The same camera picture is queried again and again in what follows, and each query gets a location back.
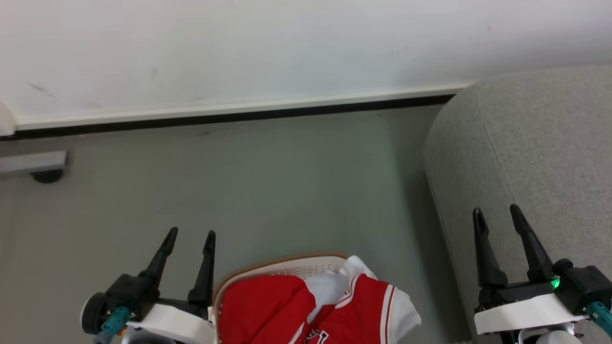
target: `gray sofa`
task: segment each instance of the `gray sofa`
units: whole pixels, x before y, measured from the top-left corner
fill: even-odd
[[[510,282],[527,261],[509,206],[518,204],[555,262],[594,264],[612,277],[612,66],[538,70],[481,81],[436,118],[424,164],[472,336],[477,336],[471,212],[480,207]],[[584,343],[610,343],[591,322]]]

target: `red fabric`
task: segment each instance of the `red fabric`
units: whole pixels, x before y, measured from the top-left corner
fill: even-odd
[[[299,277],[256,277],[225,291],[217,329],[223,344],[288,344],[314,308],[315,297]]]
[[[388,312],[382,314],[388,286],[364,274],[358,276],[350,302],[327,316],[321,312],[313,321],[306,344],[385,344],[386,338],[381,343],[380,324],[389,318]]]

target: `black baseboard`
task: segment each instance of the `black baseboard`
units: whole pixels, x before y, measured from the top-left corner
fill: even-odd
[[[18,130],[11,136],[0,136],[0,141],[26,140],[57,136],[82,135],[89,133],[117,132],[123,130],[150,129],[162,127],[177,127],[181,125],[210,124],[222,122],[254,121],[260,119],[311,116],[316,114],[342,113],[352,111],[370,111],[391,108],[423,107],[447,103],[454,95],[437,95],[410,99],[385,100],[381,102],[356,103],[345,105],[329,105],[326,107],[311,107],[288,110],[272,110],[236,114],[220,114],[212,116],[196,116],[168,119],[151,119],[148,121],[133,121],[107,124],[78,125],[49,129]]]

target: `teal cable connector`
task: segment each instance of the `teal cable connector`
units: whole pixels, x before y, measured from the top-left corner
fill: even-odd
[[[130,310],[127,307],[118,307],[104,325],[102,331],[94,338],[94,344],[110,344],[113,337],[119,333],[130,319]]]
[[[612,314],[603,303],[593,302],[587,307],[586,313],[612,338]]]

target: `gray floor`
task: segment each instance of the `gray floor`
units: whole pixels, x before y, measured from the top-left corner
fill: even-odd
[[[68,149],[58,183],[0,179],[0,334],[87,343],[78,314],[145,267],[179,227],[162,295],[185,298],[208,230],[216,276],[283,255],[341,250],[407,292],[423,326],[403,343],[469,337],[420,164],[440,107],[0,143],[0,156]]]

